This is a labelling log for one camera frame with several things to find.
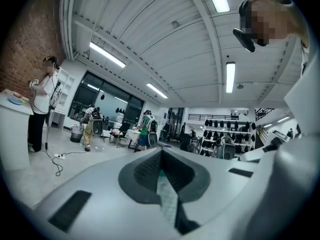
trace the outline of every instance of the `green shirt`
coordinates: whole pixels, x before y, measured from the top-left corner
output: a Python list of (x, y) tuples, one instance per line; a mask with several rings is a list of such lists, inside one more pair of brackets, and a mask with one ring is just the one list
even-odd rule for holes
[(149, 117), (146, 117), (143, 121), (143, 127), (142, 127), (142, 130), (140, 132), (140, 135), (148, 135), (149, 132), (147, 131), (147, 124), (148, 122), (150, 121), (150, 118)]

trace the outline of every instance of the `khaki pants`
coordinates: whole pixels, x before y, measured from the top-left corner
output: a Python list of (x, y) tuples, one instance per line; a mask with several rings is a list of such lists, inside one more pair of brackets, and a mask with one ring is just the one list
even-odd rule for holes
[(83, 131), (83, 146), (85, 148), (90, 148), (92, 135), (92, 121), (89, 121)]

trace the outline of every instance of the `white floor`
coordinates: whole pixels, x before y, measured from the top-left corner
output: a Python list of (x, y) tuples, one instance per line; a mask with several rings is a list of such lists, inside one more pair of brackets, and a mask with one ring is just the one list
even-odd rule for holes
[(3, 175), (11, 194), (31, 208), (34, 208), (52, 190), (84, 169), (110, 159), (134, 156), (134, 150), (128, 149), (128, 145), (116, 148), (115, 144), (109, 143), (109, 139), (103, 142), (101, 138), (96, 137), (92, 140), (91, 151), (83, 153), (83, 138), (81, 143), (71, 142), (71, 131), (52, 127), (48, 138), (48, 154), (52, 158), (54, 153), (80, 152), (67, 154), (65, 160), (55, 159), (57, 164), (63, 166), (61, 175), (56, 176), (58, 168), (45, 152), (46, 132), (45, 129), (43, 130), (42, 151), (29, 153), (30, 167), (24, 170), (7, 171)]

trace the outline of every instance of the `black pants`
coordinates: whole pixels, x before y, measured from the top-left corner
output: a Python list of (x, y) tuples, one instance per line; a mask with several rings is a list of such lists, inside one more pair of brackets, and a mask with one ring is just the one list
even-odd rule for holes
[(30, 115), (28, 126), (28, 142), (32, 144), (34, 151), (41, 150), (42, 145), (42, 128), (45, 123), (47, 114), (37, 114), (33, 112)]

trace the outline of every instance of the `blue plate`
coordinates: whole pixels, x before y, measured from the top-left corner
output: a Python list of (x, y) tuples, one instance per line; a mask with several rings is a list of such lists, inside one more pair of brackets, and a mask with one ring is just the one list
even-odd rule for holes
[(21, 105), (22, 101), (14, 96), (9, 96), (9, 101), (16, 105)]

